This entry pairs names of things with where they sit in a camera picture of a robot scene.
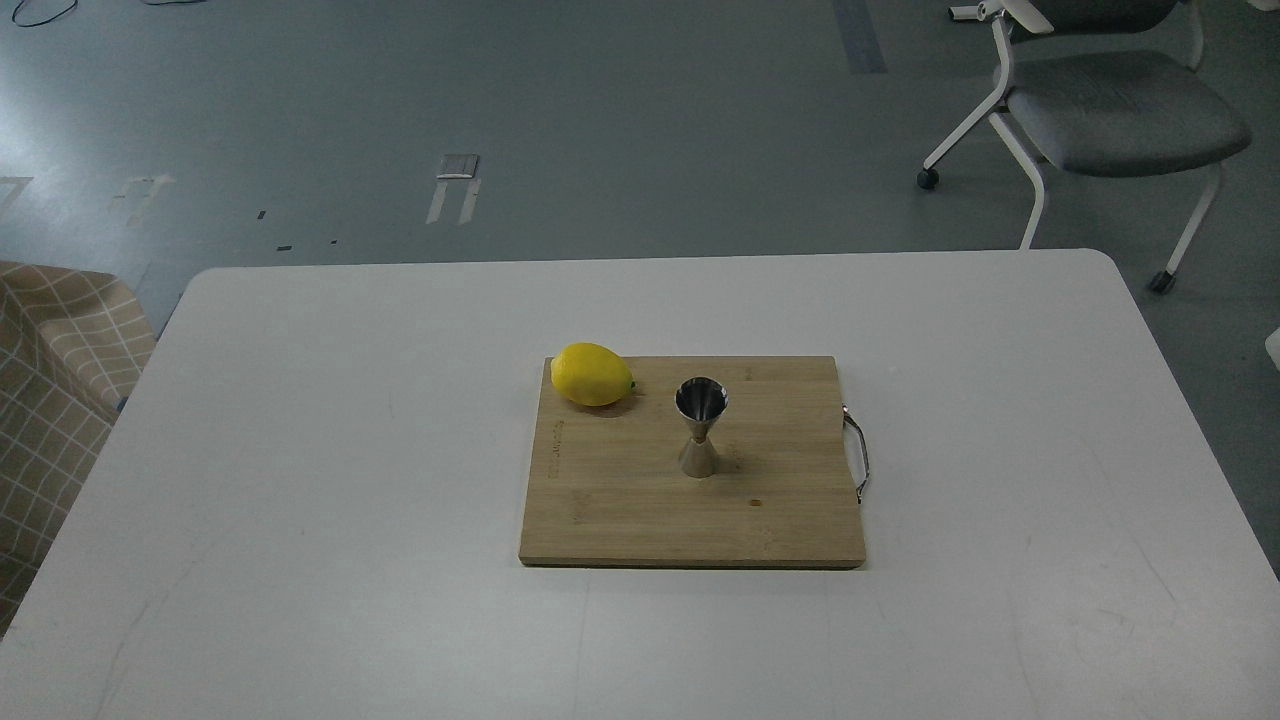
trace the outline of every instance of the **lemon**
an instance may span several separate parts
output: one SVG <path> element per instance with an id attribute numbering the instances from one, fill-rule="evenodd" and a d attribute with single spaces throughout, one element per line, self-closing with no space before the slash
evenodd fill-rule
<path id="1" fill-rule="evenodd" d="M 594 342 L 575 342 L 552 357 L 552 386 L 579 405 L 599 407 L 630 395 L 635 383 L 616 352 Z"/>

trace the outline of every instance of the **floor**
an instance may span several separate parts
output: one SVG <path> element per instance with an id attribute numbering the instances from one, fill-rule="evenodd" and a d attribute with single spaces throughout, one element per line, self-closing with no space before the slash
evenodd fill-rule
<path id="1" fill-rule="evenodd" d="M 1280 13 L 1203 5 L 1201 74 L 1254 141 L 1174 292 L 1143 284 L 1202 174 L 1050 174 L 1037 246 L 1115 259 L 1280 570 Z M 996 63 L 943 8 L 86 1 L 0 24 L 0 256 L 115 273 L 161 328 L 219 265 L 1014 247 L 1032 191 L 989 128 L 914 183 Z M 1185 19 L 1089 45 L 1185 54 Z M 438 191 L 448 152 L 480 183 Z"/>

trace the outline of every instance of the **bamboo cutting board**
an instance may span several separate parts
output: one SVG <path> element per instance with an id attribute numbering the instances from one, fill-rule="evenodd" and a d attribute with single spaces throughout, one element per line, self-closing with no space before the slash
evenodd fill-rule
<path id="1" fill-rule="evenodd" d="M 584 568 L 850 569 L 867 551 L 844 446 L 833 357 L 627 357 L 635 393 L 611 406 L 541 396 L 520 560 Z M 684 380 L 728 391 L 712 428 L 719 470 L 678 465 Z"/>

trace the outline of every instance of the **cutting board handle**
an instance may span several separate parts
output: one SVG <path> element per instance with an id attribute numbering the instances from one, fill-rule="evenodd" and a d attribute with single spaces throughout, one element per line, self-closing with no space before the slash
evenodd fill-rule
<path id="1" fill-rule="evenodd" d="M 867 487 L 867 483 L 872 482 L 872 455 L 870 452 L 867 452 L 867 433 L 863 432 L 863 428 L 858 424 L 858 420 L 854 420 L 854 416 L 849 414 L 847 405 L 841 405 L 841 409 L 845 411 L 845 427 L 854 428 L 854 432 L 858 433 L 858 445 L 861 447 L 863 451 L 863 482 L 858 483 L 856 488 L 858 505 L 861 505 L 863 489 Z"/>

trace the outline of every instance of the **black cable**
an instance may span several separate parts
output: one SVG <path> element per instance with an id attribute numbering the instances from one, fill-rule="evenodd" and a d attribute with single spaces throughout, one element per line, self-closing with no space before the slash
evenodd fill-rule
<path id="1" fill-rule="evenodd" d="M 68 5 L 61 13 L 58 13 L 51 18 L 46 18 L 44 20 L 40 20 L 38 23 L 19 23 L 18 13 L 22 12 L 23 6 L 26 6 L 28 1 L 29 0 L 18 0 L 18 6 L 14 8 L 13 14 L 9 15 L 9 19 L 13 20 L 13 24 L 18 27 L 46 26 L 79 6 L 79 0 L 72 0 L 70 5 Z M 151 5 L 152 8 L 159 8 L 160 5 L 195 5 L 197 3 L 207 3 L 209 0 L 161 0 L 160 3 L 152 3 L 151 0 L 138 0 L 138 1 L 142 3 L 143 5 Z"/>
<path id="2" fill-rule="evenodd" d="M 13 14 L 9 15 L 9 19 L 13 20 L 13 24 L 15 24 L 18 27 L 40 27 L 40 26 L 46 26 L 46 24 L 56 20 L 58 18 L 65 15 L 67 13 L 70 13 L 72 10 L 74 10 L 79 5 L 79 0 L 72 0 L 72 4 L 68 5 L 67 9 L 63 10 L 61 13 L 58 13 L 56 15 L 54 15 L 51 18 L 40 20 L 38 23 L 31 23 L 31 24 L 23 24 L 23 23 L 18 22 L 18 13 L 22 12 L 23 5 L 26 5 L 26 4 L 27 4 L 27 0 L 18 0 L 18 6 L 14 8 L 13 9 Z"/>

